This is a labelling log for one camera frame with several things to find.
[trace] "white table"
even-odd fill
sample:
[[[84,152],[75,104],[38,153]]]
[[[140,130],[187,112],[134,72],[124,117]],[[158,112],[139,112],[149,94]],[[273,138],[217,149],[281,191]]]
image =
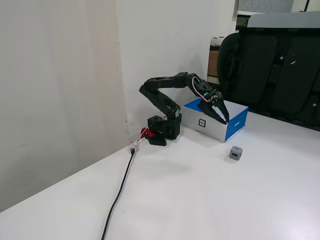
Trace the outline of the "white table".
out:
[[[100,240],[129,158],[122,149],[0,213],[0,239]],[[224,144],[184,127],[167,147],[144,141],[106,239],[319,240],[320,132],[249,113]]]

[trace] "robotic arm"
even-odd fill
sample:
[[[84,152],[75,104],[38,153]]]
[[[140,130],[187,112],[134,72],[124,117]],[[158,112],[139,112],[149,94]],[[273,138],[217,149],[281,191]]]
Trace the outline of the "robotic arm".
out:
[[[150,78],[140,87],[139,92],[148,98],[167,117],[164,120],[156,115],[147,120],[149,131],[145,138],[148,139],[151,145],[166,146],[166,139],[175,140],[180,134],[181,108],[167,95],[160,92],[159,89],[180,89],[187,86],[196,96],[202,98],[198,107],[204,114],[222,124],[229,122],[229,113],[224,104],[222,94],[217,89],[212,89],[205,80],[202,80],[195,73],[188,74],[187,72],[181,72],[172,77]],[[213,106],[219,108],[225,120],[213,110]]]

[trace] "chair backrest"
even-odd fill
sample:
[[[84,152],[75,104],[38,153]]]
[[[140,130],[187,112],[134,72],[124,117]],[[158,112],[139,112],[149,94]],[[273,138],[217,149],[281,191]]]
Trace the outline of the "chair backrest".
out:
[[[248,27],[225,38],[218,78],[225,99],[320,130],[320,29]]]

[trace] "box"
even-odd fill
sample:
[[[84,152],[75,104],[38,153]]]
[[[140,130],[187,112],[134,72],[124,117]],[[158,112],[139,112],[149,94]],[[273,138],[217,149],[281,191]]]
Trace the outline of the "box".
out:
[[[229,123],[225,125],[205,115],[198,107],[200,100],[201,98],[189,102],[182,107],[181,124],[183,126],[217,139],[222,143],[228,141],[245,126],[249,110],[247,106],[224,101],[230,116]],[[224,119],[223,114],[217,107],[213,107],[213,109]]]
[[[217,77],[217,62],[218,62],[219,51],[209,52],[209,62],[208,62],[208,75]]]

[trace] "gray cube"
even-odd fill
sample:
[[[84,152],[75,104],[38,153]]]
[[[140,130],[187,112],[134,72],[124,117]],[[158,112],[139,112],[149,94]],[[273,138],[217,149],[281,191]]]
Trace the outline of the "gray cube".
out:
[[[230,151],[229,158],[239,161],[242,155],[242,148],[233,146]]]

